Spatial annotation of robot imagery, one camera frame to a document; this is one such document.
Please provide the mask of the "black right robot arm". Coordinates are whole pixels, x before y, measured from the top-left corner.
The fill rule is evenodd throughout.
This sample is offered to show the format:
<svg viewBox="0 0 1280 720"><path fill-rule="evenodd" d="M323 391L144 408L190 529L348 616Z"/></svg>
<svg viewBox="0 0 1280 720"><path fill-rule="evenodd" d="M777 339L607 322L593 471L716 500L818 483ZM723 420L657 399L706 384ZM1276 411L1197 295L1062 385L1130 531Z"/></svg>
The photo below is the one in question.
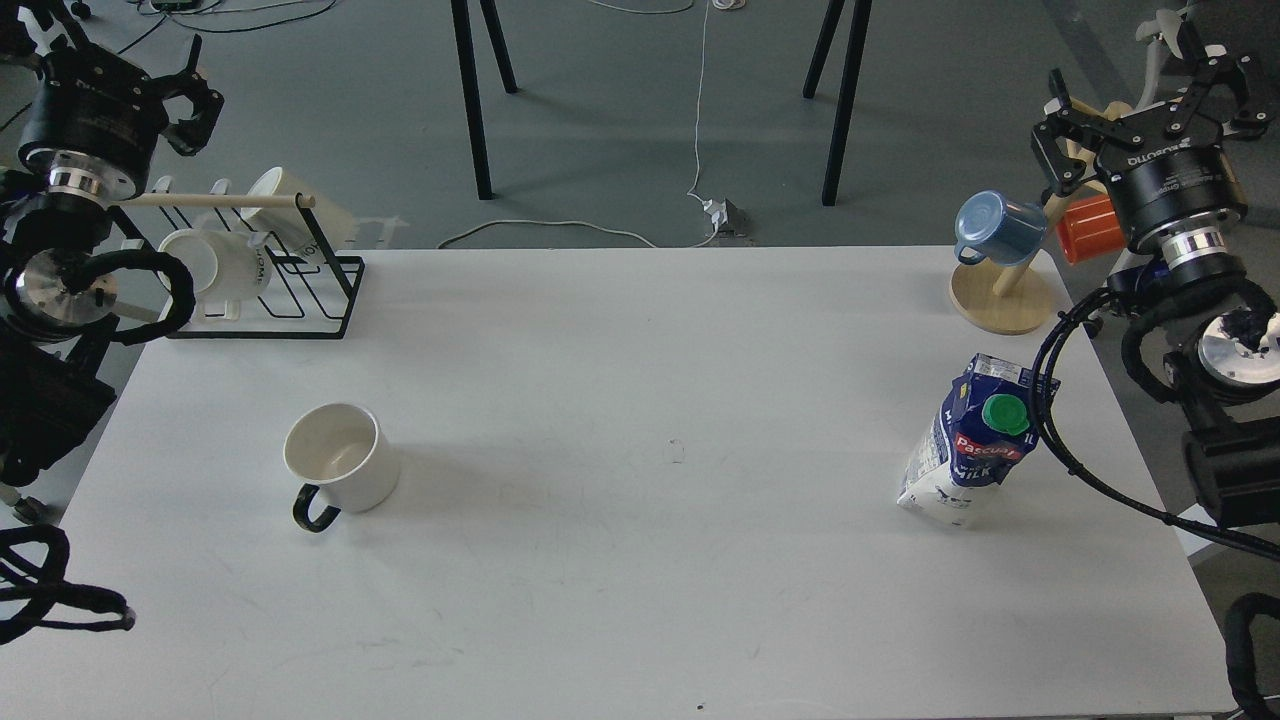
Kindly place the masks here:
<svg viewBox="0 0 1280 720"><path fill-rule="evenodd" d="M1222 146L1262 136L1275 95L1253 56L1207 46L1178 13L1158 12L1155 35L1187 64L1176 97L1110 120L1075 108L1053 70L1033 154L1047 196L1098 181L1128 250L1166 269L1108 291L1130 318L1128 375L1188 420L1183 452L1199 503L1221 528L1275 523L1277 420L1236 421L1228 409L1277 389L1277 307L1228 251L1225 231L1248 205Z"/></svg>

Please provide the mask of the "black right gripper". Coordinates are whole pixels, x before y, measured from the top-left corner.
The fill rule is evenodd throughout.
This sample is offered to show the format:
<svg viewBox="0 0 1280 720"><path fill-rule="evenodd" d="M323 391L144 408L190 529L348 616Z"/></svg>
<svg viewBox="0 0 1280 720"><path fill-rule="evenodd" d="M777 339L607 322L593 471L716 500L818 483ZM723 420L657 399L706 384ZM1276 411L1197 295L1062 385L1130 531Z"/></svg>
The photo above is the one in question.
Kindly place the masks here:
<svg viewBox="0 0 1280 720"><path fill-rule="evenodd" d="M1134 122L1144 138L1138 149L1102 147L1111 120L1075 100L1057 68L1050 72L1051 99L1030 141L1047 179L1043 196L1068 197L1085 186L1108 192L1126 249L1142 255L1158 251L1170 225L1202 217L1231 224L1248 214L1224 135L1260 138L1276 117L1276 94L1251 54L1206 44L1192 20L1161 20L1160 33L1172 55L1189 65L1190 81L1179 100L1167 104L1165 126ZM1190 120L1219 87L1233 96L1233 114L1221 126Z"/></svg>

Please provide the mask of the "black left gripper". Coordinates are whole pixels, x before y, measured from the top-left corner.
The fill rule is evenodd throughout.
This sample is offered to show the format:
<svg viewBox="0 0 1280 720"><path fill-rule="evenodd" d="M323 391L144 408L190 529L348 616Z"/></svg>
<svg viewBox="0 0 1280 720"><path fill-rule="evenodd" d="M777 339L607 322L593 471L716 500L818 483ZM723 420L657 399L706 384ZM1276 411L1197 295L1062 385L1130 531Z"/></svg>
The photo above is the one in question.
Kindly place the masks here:
<svg viewBox="0 0 1280 720"><path fill-rule="evenodd" d="M189 38L178 72L151 79L129 61L77 53L91 49L81 24L87 10L82 1L1 1L3 63L37 63L46 55L17 156L37 176L58 167L93 170L106 199L133 199L148 181L160 135L179 155L198 154L225 99L198 68L201 35ZM191 114L169 123L164 102L174 97L188 101Z"/></svg>

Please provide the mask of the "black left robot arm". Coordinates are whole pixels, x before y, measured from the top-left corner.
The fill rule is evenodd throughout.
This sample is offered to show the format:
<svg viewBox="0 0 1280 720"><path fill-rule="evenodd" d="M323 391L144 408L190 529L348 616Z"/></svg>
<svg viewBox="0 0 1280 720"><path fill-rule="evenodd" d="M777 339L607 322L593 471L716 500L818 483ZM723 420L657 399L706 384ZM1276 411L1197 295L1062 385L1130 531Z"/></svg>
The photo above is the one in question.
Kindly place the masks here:
<svg viewBox="0 0 1280 720"><path fill-rule="evenodd" d="M200 47L151 76L92 42L63 1L3 4L3 61L37 81L19 167L3 172L3 501L20 521L47 521L22 489L113 405L97 377L109 347L172 334L195 313L179 260L99 246L143 192L160 140L184 156L207 145L224 100L197 70Z"/></svg>

